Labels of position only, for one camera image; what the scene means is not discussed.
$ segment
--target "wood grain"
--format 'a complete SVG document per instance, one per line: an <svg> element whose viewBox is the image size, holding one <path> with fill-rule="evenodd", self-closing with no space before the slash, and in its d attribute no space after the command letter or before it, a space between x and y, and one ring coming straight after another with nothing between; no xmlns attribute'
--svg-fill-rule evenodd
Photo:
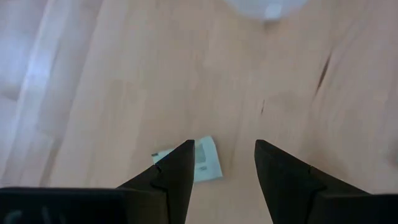
<svg viewBox="0 0 398 224"><path fill-rule="evenodd" d="M222 0L48 0L20 92L0 89L0 185L116 187L212 135L224 177L194 185L187 223L271 223L256 139L397 193L397 7L309 0L263 23Z"/></svg>
<svg viewBox="0 0 398 224"><path fill-rule="evenodd" d="M17 101L47 0L0 1L0 94Z"/></svg>

